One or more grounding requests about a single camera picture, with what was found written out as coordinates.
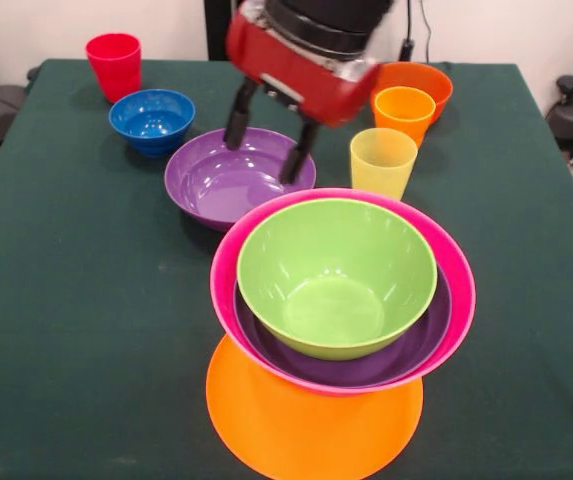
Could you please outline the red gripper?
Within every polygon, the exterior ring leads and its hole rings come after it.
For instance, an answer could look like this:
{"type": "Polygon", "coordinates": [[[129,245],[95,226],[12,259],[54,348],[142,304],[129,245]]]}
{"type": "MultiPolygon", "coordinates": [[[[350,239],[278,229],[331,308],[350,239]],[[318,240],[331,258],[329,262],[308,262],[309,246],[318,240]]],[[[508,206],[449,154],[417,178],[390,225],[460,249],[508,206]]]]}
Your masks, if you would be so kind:
{"type": "MultiPolygon", "coordinates": [[[[235,151],[250,121],[250,105],[257,83],[286,98],[299,112],[326,126],[351,120],[370,100],[380,65],[368,57],[331,60],[306,53],[272,28],[257,24],[257,9],[240,9],[229,26],[226,46],[231,62],[245,76],[238,89],[223,141],[235,151]]],[[[316,141],[319,124],[306,120],[279,174],[282,184],[293,184],[316,141]]]]}

